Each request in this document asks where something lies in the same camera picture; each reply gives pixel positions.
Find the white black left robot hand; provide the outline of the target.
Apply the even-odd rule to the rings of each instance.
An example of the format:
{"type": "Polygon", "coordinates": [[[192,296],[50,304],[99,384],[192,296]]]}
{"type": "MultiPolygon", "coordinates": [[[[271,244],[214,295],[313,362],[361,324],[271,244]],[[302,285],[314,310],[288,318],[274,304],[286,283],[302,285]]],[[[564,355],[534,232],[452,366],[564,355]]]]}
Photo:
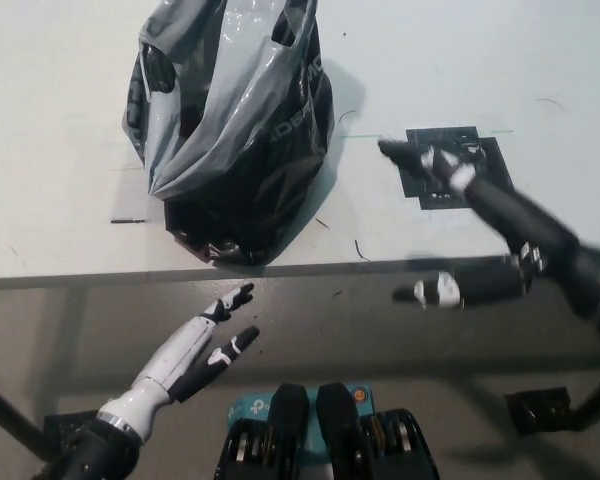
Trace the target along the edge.
{"type": "Polygon", "coordinates": [[[181,325],[154,352],[129,390],[105,403],[96,418],[146,443],[161,408],[183,403],[206,388],[258,337],[259,329],[250,326],[209,355],[204,354],[214,329],[252,300],[253,288],[248,283],[230,291],[181,325]]]}

